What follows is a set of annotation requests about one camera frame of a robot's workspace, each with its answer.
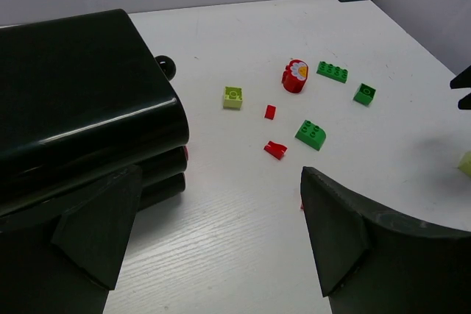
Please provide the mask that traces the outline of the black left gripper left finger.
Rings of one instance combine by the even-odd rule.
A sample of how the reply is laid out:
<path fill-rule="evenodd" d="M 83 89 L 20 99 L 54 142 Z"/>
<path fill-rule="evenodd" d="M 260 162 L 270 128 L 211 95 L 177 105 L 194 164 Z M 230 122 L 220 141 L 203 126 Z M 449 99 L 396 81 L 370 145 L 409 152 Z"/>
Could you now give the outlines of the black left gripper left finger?
<path fill-rule="evenodd" d="M 85 200 L 62 214 L 52 235 L 51 243 L 106 290 L 116 288 L 141 190 L 136 165 L 96 180 L 78 191 Z"/>

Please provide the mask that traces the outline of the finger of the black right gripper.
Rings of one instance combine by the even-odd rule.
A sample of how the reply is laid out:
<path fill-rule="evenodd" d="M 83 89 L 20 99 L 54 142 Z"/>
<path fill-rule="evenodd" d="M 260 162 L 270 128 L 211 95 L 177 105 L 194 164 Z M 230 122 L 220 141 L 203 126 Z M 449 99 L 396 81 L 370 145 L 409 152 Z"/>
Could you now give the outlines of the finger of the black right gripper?
<path fill-rule="evenodd" d="M 471 93 L 458 101 L 457 107 L 460 110 L 471 110 Z"/>
<path fill-rule="evenodd" d="M 471 88 L 471 65 L 450 81 L 450 88 Z"/>

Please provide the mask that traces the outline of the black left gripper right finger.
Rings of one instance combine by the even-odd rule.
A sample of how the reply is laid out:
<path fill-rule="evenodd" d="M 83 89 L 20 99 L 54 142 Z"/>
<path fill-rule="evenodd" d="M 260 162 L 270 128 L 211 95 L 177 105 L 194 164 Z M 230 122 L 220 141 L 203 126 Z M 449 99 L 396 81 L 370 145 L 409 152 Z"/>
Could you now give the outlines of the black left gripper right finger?
<path fill-rule="evenodd" d="M 338 290 L 369 252 L 365 220 L 354 193 L 313 167 L 304 167 L 300 194 L 324 297 Z"/>

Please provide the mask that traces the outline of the red lego wedge piece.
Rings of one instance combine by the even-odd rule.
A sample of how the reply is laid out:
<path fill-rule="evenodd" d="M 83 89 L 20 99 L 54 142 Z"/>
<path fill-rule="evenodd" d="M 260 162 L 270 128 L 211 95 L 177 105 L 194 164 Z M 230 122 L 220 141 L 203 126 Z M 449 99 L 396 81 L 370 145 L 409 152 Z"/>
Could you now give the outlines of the red lego wedge piece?
<path fill-rule="evenodd" d="M 269 140 L 268 143 L 264 146 L 263 150 L 272 155 L 277 160 L 281 160 L 285 156 L 288 148 L 283 144 L 275 143 L 274 141 Z"/>

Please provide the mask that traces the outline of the green small square lego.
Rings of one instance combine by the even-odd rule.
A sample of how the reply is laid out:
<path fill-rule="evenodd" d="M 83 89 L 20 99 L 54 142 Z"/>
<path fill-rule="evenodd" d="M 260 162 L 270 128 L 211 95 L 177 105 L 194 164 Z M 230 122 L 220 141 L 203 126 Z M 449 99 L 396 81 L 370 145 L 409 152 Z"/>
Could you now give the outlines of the green small square lego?
<path fill-rule="evenodd" d="M 353 97 L 353 101 L 368 107 L 372 103 L 375 94 L 376 89 L 361 83 Z"/>

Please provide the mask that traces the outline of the small red lego slope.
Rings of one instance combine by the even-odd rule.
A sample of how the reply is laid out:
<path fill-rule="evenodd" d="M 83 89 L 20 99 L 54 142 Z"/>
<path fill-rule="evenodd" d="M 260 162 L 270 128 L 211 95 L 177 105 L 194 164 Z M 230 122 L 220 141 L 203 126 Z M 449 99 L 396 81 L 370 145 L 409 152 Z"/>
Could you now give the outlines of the small red lego slope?
<path fill-rule="evenodd" d="M 273 120 L 275 118 L 275 115 L 276 115 L 276 110 L 277 110 L 276 106 L 268 104 L 266 106 L 266 111 L 265 111 L 265 114 L 264 114 L 264 118 L 269 119 L 269 120 Z"/>

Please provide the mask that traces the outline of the green four-stud long lego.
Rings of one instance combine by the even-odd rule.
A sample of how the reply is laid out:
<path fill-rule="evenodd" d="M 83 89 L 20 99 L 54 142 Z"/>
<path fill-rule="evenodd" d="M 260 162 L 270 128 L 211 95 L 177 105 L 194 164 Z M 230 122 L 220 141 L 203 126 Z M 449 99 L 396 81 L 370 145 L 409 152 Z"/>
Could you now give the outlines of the green four-stud long lego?
<path fill-rule="evenodd" d="M 347 82 L 349 73 L 347 69 L 327 63 L 325 61 L 319 62 L 316 72 L 321 76 L 325 76 L 341 83 Z"/>

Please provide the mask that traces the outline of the red flower lego cylinder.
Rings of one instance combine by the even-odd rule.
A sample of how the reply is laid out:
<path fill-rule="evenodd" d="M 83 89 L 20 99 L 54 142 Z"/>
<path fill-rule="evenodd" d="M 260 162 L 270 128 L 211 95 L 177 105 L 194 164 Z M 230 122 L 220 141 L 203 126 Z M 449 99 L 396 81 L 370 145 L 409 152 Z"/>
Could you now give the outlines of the red flower lego cylinder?
<path fill-rule="evenodd" d="M 290 93 L 300 93 L 308 80 L 308 65 L 302 60 L 291 60 L 285 67 L 281 83 Z"/>

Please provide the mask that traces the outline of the lime square lego brick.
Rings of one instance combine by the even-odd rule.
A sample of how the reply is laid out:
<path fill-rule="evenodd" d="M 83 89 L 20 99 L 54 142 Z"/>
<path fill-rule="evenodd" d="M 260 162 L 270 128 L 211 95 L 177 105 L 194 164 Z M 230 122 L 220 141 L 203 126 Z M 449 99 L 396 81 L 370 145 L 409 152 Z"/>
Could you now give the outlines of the lime square lego brick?
<path fill-rule="evenodd" d="M 226 86 L 224 88 L 223 103 L 224 109 L 240 110 L 243 104 L 242 88 Z"/>

